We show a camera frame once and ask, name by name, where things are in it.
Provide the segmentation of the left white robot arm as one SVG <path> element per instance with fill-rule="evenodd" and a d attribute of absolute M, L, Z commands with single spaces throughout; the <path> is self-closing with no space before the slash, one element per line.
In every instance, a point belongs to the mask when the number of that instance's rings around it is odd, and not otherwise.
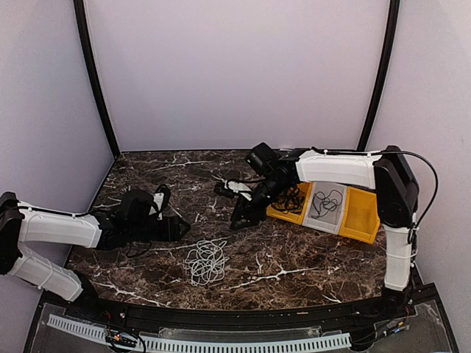
<path fill-rule="evenodd" d="M 129 190 L 107 212 L 67 213 L 21 202 L 15 193 L 1 195 L 1 274 L 22 279 L 67 302 L 89 321 L 104 314 L 104 305 L 87 277 L 61 267 L 26 246 L 61 243 L 110 251 L 130 243 L 175 242 L 191 228 L 178 215 L 164 216 L 171 191 Z"/>

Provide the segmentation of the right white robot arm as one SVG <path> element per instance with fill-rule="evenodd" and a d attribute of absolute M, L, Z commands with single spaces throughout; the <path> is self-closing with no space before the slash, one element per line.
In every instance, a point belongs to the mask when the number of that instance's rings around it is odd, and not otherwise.
<path fill-rule="evenodd" d="M 230 218 L 231 229 L 254 227 L 266 219 L 266 210 L 283 192 L 303 182 L 329 182 L 375 192 L 379 221 L 386 233 L 386 273 L 382 297 L 375 312 L 390 319 L 411 298 L 411 268 L 417 249 L 419 183 L 397 146 L 380 151 L 311 148 L 278 152 L 259 143 L 246 161 L 261 177 L 254 188 L 238 190 Z"/>

